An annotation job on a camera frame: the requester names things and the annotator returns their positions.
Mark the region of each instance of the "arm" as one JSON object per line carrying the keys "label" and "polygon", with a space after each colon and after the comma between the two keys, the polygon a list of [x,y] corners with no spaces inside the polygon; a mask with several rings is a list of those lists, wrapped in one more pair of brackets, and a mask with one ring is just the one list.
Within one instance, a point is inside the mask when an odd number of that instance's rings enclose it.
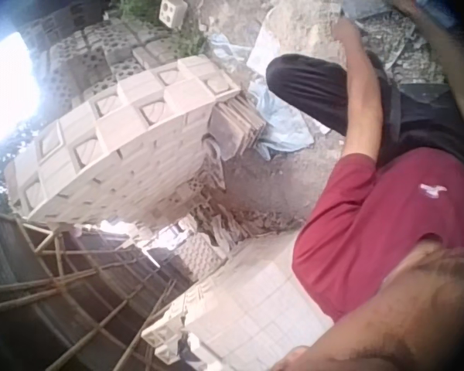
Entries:
{"label": "arm", "polygon": [[464,42],[438,26],[413,0],[393,0],[393,3],[414,21],[436,51],[464,119]]}
{"label": "arm", "polygon": [[342,18],[333,30],[346,50],[349,97],[346,145],[342,156],[360,153],[377,160],[380,151],[383,108],[380,85],[364,51],[359,30]]}

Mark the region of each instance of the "red t-shirt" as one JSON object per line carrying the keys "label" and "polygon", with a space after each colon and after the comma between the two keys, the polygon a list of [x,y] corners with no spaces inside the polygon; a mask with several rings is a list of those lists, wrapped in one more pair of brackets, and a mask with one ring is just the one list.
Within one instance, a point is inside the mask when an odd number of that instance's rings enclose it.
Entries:
{"label": "red t-shirt", "polygon": [[464,247],[464,165],[419,148],[377,171],[339,160],[294,248],[292,269],[336,322],[371,298],[424,236]]}

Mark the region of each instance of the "green plant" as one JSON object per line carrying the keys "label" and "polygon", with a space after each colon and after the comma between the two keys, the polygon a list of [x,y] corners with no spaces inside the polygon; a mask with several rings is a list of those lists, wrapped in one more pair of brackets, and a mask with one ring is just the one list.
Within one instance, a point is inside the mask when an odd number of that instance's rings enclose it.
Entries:
{"label": "green plant", "polygon": [[[159,12],[161,0],[113,0],[112,6],[118,9],[122,19],[128,21],[137,19],[149,22],[154,26],[160,25]],[[203,52],[206,37],[201,33],[197,22],[187,16],[182,29],[172,31],[176,41],[179,58],[195,56]]]}
{"label": "green plant", "polygon": [[159,22],[159,0],[114,0],[112,5],[120,11],[123,19],[138,19],[154,25]]}

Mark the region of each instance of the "black pants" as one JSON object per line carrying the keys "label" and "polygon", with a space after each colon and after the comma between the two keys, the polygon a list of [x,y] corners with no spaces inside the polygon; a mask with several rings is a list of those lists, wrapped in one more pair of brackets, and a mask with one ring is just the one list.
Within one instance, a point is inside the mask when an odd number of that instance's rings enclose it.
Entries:
{"label": "black pants", "polygon": [[[464,163],[464,121],[450,92],[423,104],[394,89],[385,77],[380,60],[368,53],[377,71],[384,109],[384,133],[378,166],[420,147],[437,148]],[[267,83],[276,96],[346,135],[347,74],[335,63],[288,54],[271,61]],[[400,106],[395,122],[392,102],[398,94]]]}

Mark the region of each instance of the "sunlight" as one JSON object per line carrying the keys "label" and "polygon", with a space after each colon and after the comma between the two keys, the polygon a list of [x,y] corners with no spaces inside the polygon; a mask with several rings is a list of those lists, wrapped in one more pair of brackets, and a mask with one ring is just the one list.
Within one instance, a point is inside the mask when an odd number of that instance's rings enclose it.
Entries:
{"label": "sunlight", "polygon": [[39,99],[26,44],[13,33],[0,42],[0,141],[36,113]]}

